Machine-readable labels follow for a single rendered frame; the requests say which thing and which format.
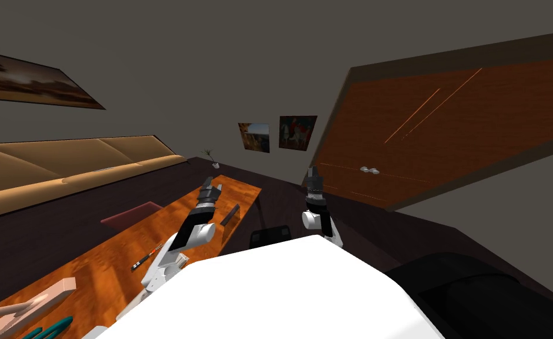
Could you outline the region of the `orange wooden table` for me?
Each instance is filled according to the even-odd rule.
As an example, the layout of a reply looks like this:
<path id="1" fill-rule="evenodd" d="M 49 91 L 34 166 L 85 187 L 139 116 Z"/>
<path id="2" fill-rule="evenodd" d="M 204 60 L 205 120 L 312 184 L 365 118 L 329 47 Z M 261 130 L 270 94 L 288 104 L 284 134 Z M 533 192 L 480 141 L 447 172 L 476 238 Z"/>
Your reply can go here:
<path id="1" fill-rule="evenodd" d="M 216 233 L 209 244 L 184 251 L 189 258 L 188 264 L 219 256 L 261 192 L 258 187 L 223 175 L 212 180 L 212 185 L 219 184 L 222 184 L 222 193 L 211 220 L 216 223 Z M 150 217 L 1 301 L 0 306 L 21 303 L 61 279 L 75 277 L 76 290 L 70 296 L 44 313 L 44 317 L 40 316 L 35 322 L 28 323 L 10 339 L 22 338 L 38 327 L 48 328 L 69 316 L 74 318 L 72 324 L 56 339 L 80 339 L 97 325 L 109 326 L 114 323 L 115 317 L 142 290 L 140 282 L 150 263 L 146 262 L 134 272 L 130 271 L 130 267 L 178 231 L 188 212 L 195 207 L 199 189 L 195 188 Z M 226 228 L 221 226 L 219 223 L 235 204 L 240 206 L 240 210 Z"/>

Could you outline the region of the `teal tool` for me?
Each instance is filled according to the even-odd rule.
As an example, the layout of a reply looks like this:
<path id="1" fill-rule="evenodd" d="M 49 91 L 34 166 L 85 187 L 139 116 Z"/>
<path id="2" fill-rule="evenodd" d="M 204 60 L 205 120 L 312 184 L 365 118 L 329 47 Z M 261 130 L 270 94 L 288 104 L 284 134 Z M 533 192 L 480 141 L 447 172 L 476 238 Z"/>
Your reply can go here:
<path id="1" fill-rule="evenodd" d="M 73 322 L 73 317 L 65 317 L 47 329 L 36 328 L 21 339 L 55 339 L 64 332 Z"/>

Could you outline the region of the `tan sofa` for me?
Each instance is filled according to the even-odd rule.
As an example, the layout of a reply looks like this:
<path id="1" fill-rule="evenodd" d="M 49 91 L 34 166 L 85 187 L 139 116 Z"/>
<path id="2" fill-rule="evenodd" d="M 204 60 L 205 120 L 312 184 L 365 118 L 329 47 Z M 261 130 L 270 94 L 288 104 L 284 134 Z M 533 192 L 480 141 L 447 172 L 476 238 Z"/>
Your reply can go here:
<path id="1" fill-rule="evenodd" d="M 153 135 L 0 144 L 0 215 L 185 162 Z"/>

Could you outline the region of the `small potted plant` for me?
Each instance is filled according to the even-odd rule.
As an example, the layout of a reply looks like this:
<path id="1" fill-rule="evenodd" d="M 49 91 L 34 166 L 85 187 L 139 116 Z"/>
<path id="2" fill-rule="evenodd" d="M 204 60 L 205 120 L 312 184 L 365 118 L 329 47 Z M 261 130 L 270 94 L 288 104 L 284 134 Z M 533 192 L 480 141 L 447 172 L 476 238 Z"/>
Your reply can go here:
<path id="1" fill-rule="evenodd" d="M 212 149 L 203 149 L 201 152 L 209 158 L 213 168 L 218 169 L 220 167 L 219 163 L 216 162 L 212 156 Z"/>

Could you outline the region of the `black flat bar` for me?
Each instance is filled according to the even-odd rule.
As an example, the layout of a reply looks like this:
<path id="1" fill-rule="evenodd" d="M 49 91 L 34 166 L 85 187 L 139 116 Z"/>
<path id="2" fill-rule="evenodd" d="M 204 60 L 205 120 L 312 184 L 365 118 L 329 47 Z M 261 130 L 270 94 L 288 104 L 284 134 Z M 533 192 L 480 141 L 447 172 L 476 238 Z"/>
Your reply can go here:
<path id="1" fill-rule="evenodd" d="M 240 210 L 239 204 L 235 204 L 229 213 L 224 217 L 224 219 L 220 222 L 220 225 L 223 227 L 226 227 L 228 223 L 233 219 L 233 217 L 237 214 L 237 212 Z"/>

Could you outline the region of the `black and red pen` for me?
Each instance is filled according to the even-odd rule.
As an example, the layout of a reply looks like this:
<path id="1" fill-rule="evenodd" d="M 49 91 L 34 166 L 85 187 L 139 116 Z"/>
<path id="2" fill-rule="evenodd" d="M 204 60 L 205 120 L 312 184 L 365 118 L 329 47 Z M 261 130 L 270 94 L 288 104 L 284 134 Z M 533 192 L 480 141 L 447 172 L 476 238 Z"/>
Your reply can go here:
<path id="1" fill-rule="evenodd" d="M 156 252 L 158 252 L 162 247 L 163 247 L 164 244 L 159 244 L 157 245 L 150 253 L 148 253 L 146 256 L 144 256 L 143 258 L 141 258 L 139 261 L 137 261 L 135 264 L 133 264 L 131 267 L 130 267 L 130 271 L 131 272 L 134 272 L 137 268 L 139 268 L 145 261 L 147 261 L 148 259 L 150 259 L 151 257 L 153 257 L 155 255 Z"/>

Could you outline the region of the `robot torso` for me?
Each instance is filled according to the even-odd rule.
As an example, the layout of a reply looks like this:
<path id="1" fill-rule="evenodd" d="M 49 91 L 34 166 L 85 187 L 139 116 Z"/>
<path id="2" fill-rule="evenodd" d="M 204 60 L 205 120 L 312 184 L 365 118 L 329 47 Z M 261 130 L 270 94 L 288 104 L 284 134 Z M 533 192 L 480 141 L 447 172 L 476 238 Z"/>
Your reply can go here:
<path id="1" fill-rule="evenodd" d="M 83 339 L 444 339 L 391 278 L 320 235 L 186 266 Z"/>

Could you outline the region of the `small cliff landscape picture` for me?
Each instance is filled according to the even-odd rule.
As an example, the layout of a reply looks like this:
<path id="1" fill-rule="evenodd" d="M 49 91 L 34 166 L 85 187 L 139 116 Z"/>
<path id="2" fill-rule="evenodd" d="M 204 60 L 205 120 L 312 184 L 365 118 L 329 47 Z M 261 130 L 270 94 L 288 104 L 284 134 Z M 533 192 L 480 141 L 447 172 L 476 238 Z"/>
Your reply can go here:
<path id="1" fill-rule="evenodd" d="M 246 150 L 269 153 L 269 124 L 238 123 Z"/>

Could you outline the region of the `orange wooden door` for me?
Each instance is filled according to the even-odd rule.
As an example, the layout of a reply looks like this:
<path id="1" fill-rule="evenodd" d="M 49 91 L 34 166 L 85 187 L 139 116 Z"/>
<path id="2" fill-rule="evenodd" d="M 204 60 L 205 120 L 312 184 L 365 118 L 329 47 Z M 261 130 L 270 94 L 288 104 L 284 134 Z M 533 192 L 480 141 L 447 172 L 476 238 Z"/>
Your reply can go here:
<path id="1" fill-rule="evenodd" d="M 317 168 L 387 208 L 552 140 L 553 59 L 352 84 Z"/>

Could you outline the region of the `dark red mat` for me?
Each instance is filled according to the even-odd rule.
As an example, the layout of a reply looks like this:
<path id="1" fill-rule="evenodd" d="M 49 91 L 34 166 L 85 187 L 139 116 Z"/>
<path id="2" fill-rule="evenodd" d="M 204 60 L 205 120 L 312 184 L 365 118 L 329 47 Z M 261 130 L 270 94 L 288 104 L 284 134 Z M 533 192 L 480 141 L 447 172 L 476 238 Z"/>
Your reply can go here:
<path id="1" fill-rule="evenodd" d="M 137 205 L 133 209 L 103 219 L 101 220 L 101 224 L 117 232 L 123 232 L 161 209 L 163 209 L 161 205 L 149 201 L 142 205 Z"/>

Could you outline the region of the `large brown landscape picture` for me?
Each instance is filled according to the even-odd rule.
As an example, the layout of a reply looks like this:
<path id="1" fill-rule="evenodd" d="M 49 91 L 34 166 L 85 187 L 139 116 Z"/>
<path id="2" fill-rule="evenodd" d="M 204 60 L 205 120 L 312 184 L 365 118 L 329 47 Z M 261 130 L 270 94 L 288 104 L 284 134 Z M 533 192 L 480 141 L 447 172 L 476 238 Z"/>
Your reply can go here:
<path id="1" fill-rule="evenodd" d="M 60 69 L 3 55 L 0 101 L 104 109 Z"/>

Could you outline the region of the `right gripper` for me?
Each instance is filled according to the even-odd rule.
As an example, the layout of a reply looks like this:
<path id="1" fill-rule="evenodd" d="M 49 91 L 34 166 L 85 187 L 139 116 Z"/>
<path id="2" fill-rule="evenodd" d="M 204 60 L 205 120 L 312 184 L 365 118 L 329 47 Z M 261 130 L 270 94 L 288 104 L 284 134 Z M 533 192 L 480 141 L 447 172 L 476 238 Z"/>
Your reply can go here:
<path id="1" fill-rule="evenodd" d="M 308 168 L 307 189 L 308 190 L 323 190 L 324 178 L 319 176 L 317 167 L 310 166 Z"/>

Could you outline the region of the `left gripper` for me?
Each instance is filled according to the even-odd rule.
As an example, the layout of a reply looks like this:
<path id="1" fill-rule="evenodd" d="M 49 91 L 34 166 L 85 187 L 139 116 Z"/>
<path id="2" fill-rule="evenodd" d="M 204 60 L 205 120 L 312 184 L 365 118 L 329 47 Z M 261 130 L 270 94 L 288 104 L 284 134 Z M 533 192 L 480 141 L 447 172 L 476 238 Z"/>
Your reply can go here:
<path id="1" fill-rule="evenodd" d="M 207 177 L 204 181 L 204 186 L 201 187 L 198 195 L 199 203 L 216 203 L 221 192 L 222 184 L 217 187 L 212 186 L 213 177 Z"/>

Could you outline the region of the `pale pink rod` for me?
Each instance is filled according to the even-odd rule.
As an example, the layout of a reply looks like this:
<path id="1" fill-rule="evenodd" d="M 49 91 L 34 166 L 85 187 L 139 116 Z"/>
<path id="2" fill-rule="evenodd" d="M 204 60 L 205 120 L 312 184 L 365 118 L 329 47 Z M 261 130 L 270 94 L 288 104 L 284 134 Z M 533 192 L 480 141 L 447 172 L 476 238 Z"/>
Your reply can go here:
<path id="1" fill-rule="evenodd" d="M 14 305 L 8 305 L 0 307 L 0 317 L 5 315 L 14 315 L 14 317 L 19 317 L 31 309 L 34 309 L 38 305 L 42 303 L 42 300 L 33 300 L 33 301 L 27 301 L 25 303 L 20 304 L 14 304 Z"/>

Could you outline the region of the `small picture with figures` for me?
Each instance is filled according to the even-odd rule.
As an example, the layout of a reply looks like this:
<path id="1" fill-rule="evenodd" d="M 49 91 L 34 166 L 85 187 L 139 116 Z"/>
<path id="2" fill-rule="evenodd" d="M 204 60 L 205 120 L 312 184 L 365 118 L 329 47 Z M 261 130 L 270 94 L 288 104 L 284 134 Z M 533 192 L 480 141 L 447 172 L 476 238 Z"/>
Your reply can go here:
<path id="1" fill-rule="evenodd" d="M 279 118 L 279 147 L 306 151 L 317 116 L 281 116 Z"/>

